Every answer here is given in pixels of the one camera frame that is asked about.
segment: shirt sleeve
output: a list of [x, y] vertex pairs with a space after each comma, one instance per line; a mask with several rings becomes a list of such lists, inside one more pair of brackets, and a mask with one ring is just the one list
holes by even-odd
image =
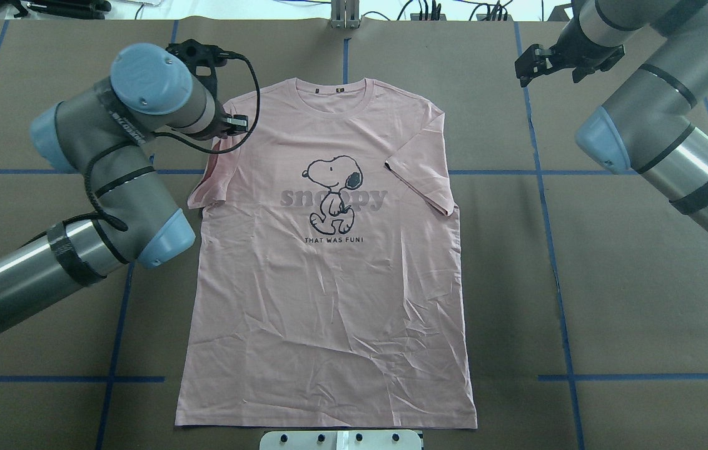
[[[223, 109], [229, 114], [237, 114], [235, 106], [231, 103], [223, 105]], [[212, 150], [226, 150], [236, 145], [243, 139], [245, 133], [237, 136], [228, 137], [226, 139], [212, 139]], [[193, 192], [188, 197], [188, 208], [204, 208], [212, 205], [212, 203], [226, 201], [226, 188], [229, 186], [231, 177], [237, 171], [237, 165], [240, 162], [240, 150], [235, 150], [230, 153], [210, 154], [206, 160], [206, 169], [203, 178], [193, 189]]]
[[455, 205], [448, 183], [444, 120], [440, 112], [388, 157], [385, 166], [440, 214], [451, 216]]

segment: snoopy graphic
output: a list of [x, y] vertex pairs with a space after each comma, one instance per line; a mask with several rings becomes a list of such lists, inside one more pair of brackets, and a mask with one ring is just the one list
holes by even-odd
[[314, 212], [309, 216], [312, 227], [323, 234], [346, 234], [351, 231], [354, 211], [343, 202], [340, 191], [362, 186], [362, 170], [354, 158], [342, 154], [331, 160], [317, 159], [306, 167], [301, 176], [329, 190], [320, 201], [320, 214]]

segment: light blue cap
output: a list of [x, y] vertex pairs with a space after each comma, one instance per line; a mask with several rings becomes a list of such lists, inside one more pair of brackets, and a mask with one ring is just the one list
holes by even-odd
[[195, 241], [196, 233], [193, 233], [185, 213], [178, 209], [146, 244], [137, 262], [146, 269], [156, 268], [190, 248]]
[[577, 145], [614, 174], [629, 170], [629, 154], [618, 129], [603, 106], [596, 108], [577, 131]]
[[110, 83], [127, 108], [153, 115], [182, 108], [193, 91], [193, 76], [185, 64], [145, 42], [120, 51], [110, 68]]
[[62, 105], [62, 102], [51, 106], [48, 111], [40, 114], [31, 123], [29, 134], [31, 134], [31, 142], [37, 152], [48, 161], [52, 168], [66, 174], [76, 174], [79, 171], [73, 168], [71, 162], [65, 157], [56, 134], [56, 109], [59, 108], [59, 105]]

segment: pink t-shirt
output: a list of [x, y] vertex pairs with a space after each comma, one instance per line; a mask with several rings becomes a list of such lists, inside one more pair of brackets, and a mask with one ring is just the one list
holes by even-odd
[[[226, 110], [253, 119], [255, 100]], [[177, 425], [477, 427], [429, 100], [373, 79], [266, 87], [188, 206], [205, 210]]]

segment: t-shirt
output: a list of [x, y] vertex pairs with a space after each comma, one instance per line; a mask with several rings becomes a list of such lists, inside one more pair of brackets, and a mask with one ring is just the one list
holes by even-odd
[[[176, 424], [477, 427], [443, 112], [373, 79], [261, 98], [188, 200], [204, 209]], [[225, 108], [253, 118], [256, 94]]]

